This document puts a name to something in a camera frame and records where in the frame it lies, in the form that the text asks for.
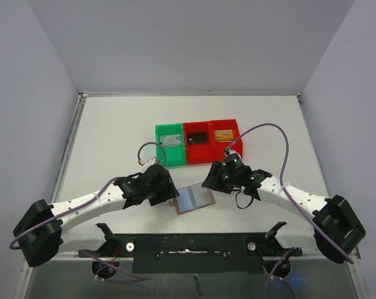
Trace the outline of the green plastic bin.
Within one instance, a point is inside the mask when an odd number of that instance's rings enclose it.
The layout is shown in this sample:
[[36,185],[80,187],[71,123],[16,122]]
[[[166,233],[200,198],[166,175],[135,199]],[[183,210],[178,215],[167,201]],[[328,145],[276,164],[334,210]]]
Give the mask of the green plastic bin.
[[160,163],[166,167],[186,165],[186,147],[182,123],[156,125],[156,148],[157,157]]

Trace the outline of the red plastic double bin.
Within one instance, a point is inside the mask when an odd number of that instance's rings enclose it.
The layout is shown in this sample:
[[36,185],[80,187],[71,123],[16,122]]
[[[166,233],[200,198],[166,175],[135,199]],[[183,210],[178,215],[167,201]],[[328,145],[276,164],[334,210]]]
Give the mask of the red plastic double bin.
[[[209,120],[183,123],[183,132],[186,147],[187,164],[206,164],[213,161],[221,161],[224,158],[223,150],[232,142],[218,143],[215,141],[215,130],[232,129],[235,138],[240,135],[236,119]],[[186,135],[188,133],[206,132],[208,142],[199,145],[189,145]]]

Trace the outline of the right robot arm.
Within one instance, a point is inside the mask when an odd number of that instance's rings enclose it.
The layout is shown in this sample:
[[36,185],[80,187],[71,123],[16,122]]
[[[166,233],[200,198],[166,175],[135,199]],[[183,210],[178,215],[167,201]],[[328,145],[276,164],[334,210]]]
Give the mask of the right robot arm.
[[343,263],[366,235],[344,197],[316,196],[281,183],[271,173],[245,165],[237,153],[213,162],[202,186],[225,194],[240,191],[252,200],[274,204],[305,219],[309,227],[285,224],[275,232],[274,238],[285,249],[318,250],[329,260]]

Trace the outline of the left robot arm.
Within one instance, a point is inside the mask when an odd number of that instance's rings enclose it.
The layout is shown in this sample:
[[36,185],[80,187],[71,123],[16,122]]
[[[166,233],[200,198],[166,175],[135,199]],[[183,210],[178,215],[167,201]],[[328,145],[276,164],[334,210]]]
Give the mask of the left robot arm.
[[110,179],[100,190],[64,202],[34,202],[13,230],[9,248],[20,250],[31,267],[40,266],[61,252],[96,251],[108,240],[102,229],[93,233],[70,230],[93,218],[148,201],[151,206],[180,194],[170,172],[159,164],[142,173]]

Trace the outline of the brown leather card holder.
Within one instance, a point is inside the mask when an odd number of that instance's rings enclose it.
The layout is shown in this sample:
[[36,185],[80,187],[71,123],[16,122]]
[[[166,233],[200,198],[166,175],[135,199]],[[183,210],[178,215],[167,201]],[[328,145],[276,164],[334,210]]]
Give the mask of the brown leather card holder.
[[[195,202],[196,202],[196,209],[195,210],[202,209],[202,208],[211,206],[211,205],[213,205],[213,204],[216,203],[212,191],[210,189],[208,189],[208,188],[201,187],[201,183],[197,183],[197,184],[194,184],[194,185],[191,185],[191,186],[187,186],[187,187],[190,187],[191,190],[192,190],[192,192],[193,192],[193,195],[194,195],[194,198],[195,198]],[[176,213],[178,215],[182,215],[182,214],[188,213],[188,212],[186,212],[186,213],[182,213],[181,214],[179,212],[178,206],[177,206],[177,203],[176,203],[176,198],[170,199],[168,202],[169,202],[169,205],[171,207],[175,208]]]

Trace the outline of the blue credit card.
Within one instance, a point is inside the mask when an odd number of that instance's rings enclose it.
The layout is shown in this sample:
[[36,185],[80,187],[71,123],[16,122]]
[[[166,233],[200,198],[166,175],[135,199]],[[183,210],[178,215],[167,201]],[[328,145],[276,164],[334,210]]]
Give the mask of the blue credit card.
[[176,203],[179,212],[186,213],[196,209],[196,202],[193,192],[190,187],[183,187],[178,190],[179,196],[176,198]]

